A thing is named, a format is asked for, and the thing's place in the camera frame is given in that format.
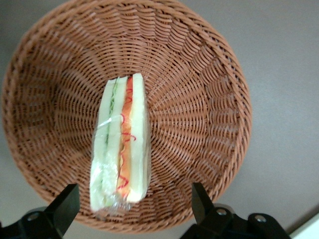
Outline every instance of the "brown wicker basket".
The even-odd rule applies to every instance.
[[[141,72],[152,126],[147,197],[101,221],[89,202],[91,138],[108,79]],[[216,200],[243,162],[248,88],[226,40],[175,0],[73,0],[23,37],[9,64],[2,117],[12,156],[50,202],[78,183],[77,221],[122,233],[163,230],[192,217],[191,183]]]

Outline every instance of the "carrot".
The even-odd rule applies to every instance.
[[[126,198],[130,193],[130,176],[131,176],[131,137],[136,139],[131,135],[131,119],[130,113],[132,109],[133,101],[133,78],[130,77],[127,80],[126,86],[126,96],[125,103],[122,108],[121,116],[123,122],[121,125],[121,146],[122,150],[120,152],[120,170],[119,170],[119,179],[117,183],[117,191],[122,195],[123,198]]]

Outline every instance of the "woven basket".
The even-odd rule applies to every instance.
[[[147,197],[123,217],[90,211],[91,140],[108,79],[141,72],[152,126]],[[80,185],[77,221],[145,233],[192,217],[191,183],[216,200],[243,162],[248,88],[226,40],[175,0],[73,0],[23,37],[4,78],[2,117],[17,166],[50,202]]]

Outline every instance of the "metal screw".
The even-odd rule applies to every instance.
[[[28,221],[32,221],[32,220],[34,220],[34,219],[37,219],[38,217],[39,217],[39,213],[37,212],[37,213],[32,213],[28,218],[27,218],[27,220]]]
[[[266,220],[266,218],[264,218],[263,216],[261,216],[261,215],[256,215],[255,216],[255,219],[257,220],[257,221],[259,221],[260,223],[265,223],[267,220]]]
[[[222,208],[217,209],[217,213],[218,213],[219,215],[221,215],[221,216],[224,216],[224,215],[227,214],[227,212],[226,212],[224,209],[222,209]]]

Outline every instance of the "gray surface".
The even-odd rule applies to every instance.
[[[0,0],[0,76],[22,34],[63,0]],[[284,228],[319,205],[319,1],[182,0],[234,49],[250,87],[253,132],[237,177],[220,198],[241,217],[274,216]],[[16,168],[0,131],[0,220],[45,202]],[[192,223],[126,238],[178,238]],[[71,238],[122,238],[74,222]]]

